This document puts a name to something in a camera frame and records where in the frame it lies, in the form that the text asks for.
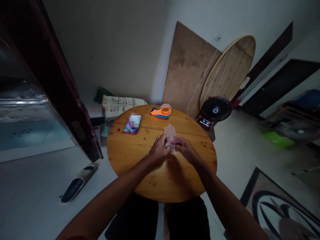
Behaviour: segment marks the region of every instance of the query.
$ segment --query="green plastic container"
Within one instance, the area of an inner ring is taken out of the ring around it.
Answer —
[[[269,141],[284,149],[290,149],[294,145],[294,141],[281,137],[275,131],[263,132],[262,135]]]

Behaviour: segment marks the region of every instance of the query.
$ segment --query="person's left hand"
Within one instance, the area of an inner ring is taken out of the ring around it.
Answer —
[[[158,135],[147,156],[148,160],[155,166],[161,165],[164,161],[165,156],[170,153],[171,146],[169,145],[167,148],[164,147],[164,143],[166,140],[169,140],[167,139],[167,135]]]

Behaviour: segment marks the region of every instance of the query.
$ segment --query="patterned rug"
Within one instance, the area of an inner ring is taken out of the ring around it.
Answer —
[[[259,168],[240,201],[272,240],[320,239],[320,220]]]

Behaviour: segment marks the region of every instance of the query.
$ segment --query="dark door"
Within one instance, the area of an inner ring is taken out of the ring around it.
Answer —
[[[103,158],[86,107],[81,102],[41,0],[0,2],[0,37],[39,84],[75,140],[94,162]]]
[[[320,63],[289,60],[241,109],[258,116],[320,68]]]

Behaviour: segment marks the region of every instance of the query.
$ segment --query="orange tape dispenser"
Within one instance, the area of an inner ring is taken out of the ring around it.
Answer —
[[[162,118],[168,118],[171,116],[172,107],[169,104],[162,104],[160,106],[160,109],[157,109],[157,107],[152,108],[151,115],[162,117]]]

